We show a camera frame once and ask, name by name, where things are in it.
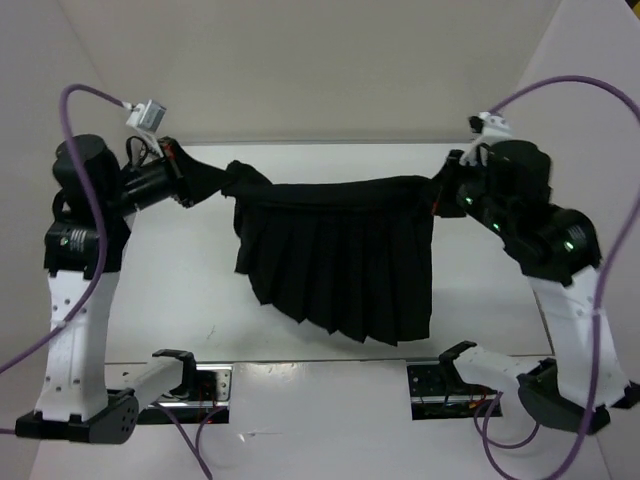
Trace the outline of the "black pleated skirt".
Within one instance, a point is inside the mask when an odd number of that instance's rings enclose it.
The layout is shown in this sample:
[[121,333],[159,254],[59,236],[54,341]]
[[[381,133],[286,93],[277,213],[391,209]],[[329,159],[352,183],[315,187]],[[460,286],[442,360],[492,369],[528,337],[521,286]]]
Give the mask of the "black pleated skirt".
[[188,170],[198,199],[234,200],[235,270],[261,304],[357,342],[429,337],[434,220],[456,212],[448,167],[341,184],[275,184],[239,161]]

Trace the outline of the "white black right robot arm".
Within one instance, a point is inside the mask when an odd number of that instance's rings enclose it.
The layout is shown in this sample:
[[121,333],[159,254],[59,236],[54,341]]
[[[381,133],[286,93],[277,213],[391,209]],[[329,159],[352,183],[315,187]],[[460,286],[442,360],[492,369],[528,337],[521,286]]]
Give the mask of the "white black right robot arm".
[[483,385],[517,412],[564,432],[593,435],[611,408],[630,409],[639,386],[622,372],[608,322],[593,354],[592,316],[602,255],[591,220],[551,202],[551,159],[527,141],[482,143],[451,151],[436,176],[441,217],[469,216],[496,234],[528,280],[547,322],[554,355],[525,361],[463,341],[439,357],[438,380],[450,393]]

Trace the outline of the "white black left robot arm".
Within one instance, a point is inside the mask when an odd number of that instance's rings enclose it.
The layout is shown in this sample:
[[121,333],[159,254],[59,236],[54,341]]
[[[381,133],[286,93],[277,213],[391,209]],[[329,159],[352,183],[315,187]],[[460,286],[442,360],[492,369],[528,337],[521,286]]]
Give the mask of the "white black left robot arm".
[[60,144],[52,172],[60,189],[54,222],[45,235],[44,268],[51,296],[51,331],[41,394],[19,417],[22,438],[119,445],[132,435],[140,412],[163,395],[192,397],[199,387],[188,351],[162,349],[123,386],[105,381],[108,323],[131,235],[130,215],[174,195],[177,168],[169,156],[120,166],[104,140],[74,139],[106,232],[99,233],[69,148]]

